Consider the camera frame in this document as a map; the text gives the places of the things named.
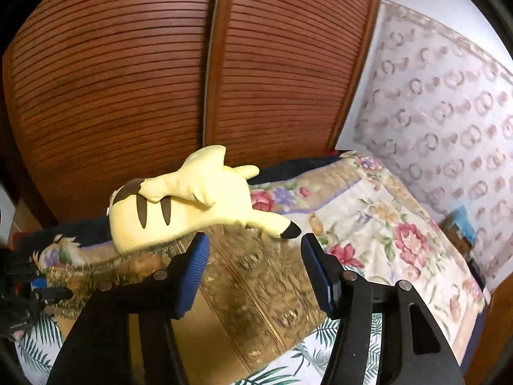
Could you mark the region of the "mustard sunflower patterned cloth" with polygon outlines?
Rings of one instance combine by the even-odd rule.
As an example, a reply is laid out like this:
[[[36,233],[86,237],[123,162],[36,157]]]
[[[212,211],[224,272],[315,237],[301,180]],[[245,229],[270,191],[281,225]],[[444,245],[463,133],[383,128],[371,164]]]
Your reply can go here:
[[[298,240],[274,240],[241,226],[207,228],[210,258],[192,310],[172,324],[192,384],[230,384],[257,372],[306,338],[325,318],[316,303]],[[64,335],[102,281],[140,282],[165,269],[191,241],[120,255],[113,243],[88,247],[88,263],[44,266],[50,286],[74,297],[55,305]]]

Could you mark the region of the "white palm leaf bedsheet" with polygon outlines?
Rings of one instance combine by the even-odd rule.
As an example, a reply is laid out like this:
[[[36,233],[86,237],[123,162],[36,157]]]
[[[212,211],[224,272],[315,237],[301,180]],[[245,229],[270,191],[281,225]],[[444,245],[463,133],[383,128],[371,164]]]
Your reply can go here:
[[[296,347],[272,363],[237,381],[238,384],[319,384],[324,376],[338,321],[327,319]],[[375,384],[381,354],[382,315],[371,321],[370,347],[364,383]],[[56,317],[42,314],[34,327],[15,333],[15,348],[23,374],[32,384],[45,384],[63,344]]]

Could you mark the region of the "floral pink quilt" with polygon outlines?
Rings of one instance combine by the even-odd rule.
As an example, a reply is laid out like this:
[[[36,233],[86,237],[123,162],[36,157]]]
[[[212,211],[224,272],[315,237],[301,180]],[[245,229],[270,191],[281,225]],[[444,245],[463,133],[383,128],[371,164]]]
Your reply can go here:
[[[456,359],[464,358],[483,293],[462,255],[388,169],[347,153],[288,181],[255,185],[250,196],[256,210],[279,213],[314,234],[347,270],[383,285],[411,282]],[[33,257],[44,273],[46,265],[88,263],[83,251],[92,246],[57,234]]]

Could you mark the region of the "blue item on box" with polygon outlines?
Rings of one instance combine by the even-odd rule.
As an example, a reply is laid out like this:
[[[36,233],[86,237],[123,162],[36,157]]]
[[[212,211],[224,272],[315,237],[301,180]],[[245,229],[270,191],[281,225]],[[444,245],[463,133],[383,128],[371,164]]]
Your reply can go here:
[[[458,206],[451,211],[442,221],[442,230],[447,231],[454,228],[459,238],[465,238],[470,246],[475,244],[476,233],[472,227],[467,209],[464,205]]]

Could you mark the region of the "yellow plush toy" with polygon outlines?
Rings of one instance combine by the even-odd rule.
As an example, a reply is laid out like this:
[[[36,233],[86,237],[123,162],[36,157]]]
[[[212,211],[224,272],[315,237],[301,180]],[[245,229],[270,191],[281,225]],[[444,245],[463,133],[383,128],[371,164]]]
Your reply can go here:
[[[249,179],[259,174],[248,164],[224,164],[223,145],[189,155],[176,171],[136,178],[116,190],[109,205],[110,234],[118,253],[146,249],[212,225],[258,228],[277,239],[299,237],[288,217],[252,207]]]

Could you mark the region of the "sheer circle patterned curtain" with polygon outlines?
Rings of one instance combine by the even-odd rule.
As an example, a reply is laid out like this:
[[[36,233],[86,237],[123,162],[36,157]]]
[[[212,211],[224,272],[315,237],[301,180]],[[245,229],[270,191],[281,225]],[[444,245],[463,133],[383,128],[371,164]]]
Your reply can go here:
[[[464,209],[489,289],[512,272],[512,75],[454,30],[384,2],[355,140],[437,218]]]

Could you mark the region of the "brown louvered wardrobe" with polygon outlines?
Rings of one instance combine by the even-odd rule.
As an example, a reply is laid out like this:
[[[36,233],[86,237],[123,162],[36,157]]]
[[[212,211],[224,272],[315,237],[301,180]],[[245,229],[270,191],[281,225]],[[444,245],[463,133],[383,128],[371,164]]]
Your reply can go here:
[[[8,187],[45,227],[222,143],[261,166],[335,148],[380,0],[1,0]]]

